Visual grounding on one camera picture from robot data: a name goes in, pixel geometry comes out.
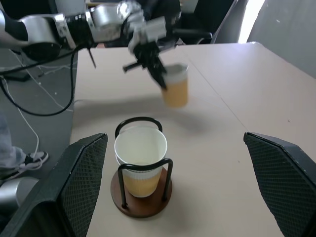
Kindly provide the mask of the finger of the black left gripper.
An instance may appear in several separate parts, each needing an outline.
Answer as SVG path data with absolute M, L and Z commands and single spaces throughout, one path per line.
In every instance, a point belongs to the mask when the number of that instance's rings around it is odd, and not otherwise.
M 159 74 L 166 74 L 166 69 L 159 57 L 155 58 L 155 69 Z
M 159 74 L 155 69 L 155 64 L 149 65 L 147 67 L 153 80 L 161 87 L 161 89 L 167 89 L 166 83 L 163 78 L 163 74 Z

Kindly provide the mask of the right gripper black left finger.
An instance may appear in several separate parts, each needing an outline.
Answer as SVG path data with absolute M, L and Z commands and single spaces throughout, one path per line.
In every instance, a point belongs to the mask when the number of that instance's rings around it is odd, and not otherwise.
M 71 144 L 30 191 L 2 237 L 84 237 L 98 200 L 108 136 Z

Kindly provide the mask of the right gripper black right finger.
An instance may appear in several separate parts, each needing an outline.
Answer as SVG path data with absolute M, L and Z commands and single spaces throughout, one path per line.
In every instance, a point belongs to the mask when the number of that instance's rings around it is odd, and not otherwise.
M 285 237 L 316 235 L 316 164 L 297 145 L 247 132 L 261 196 Z

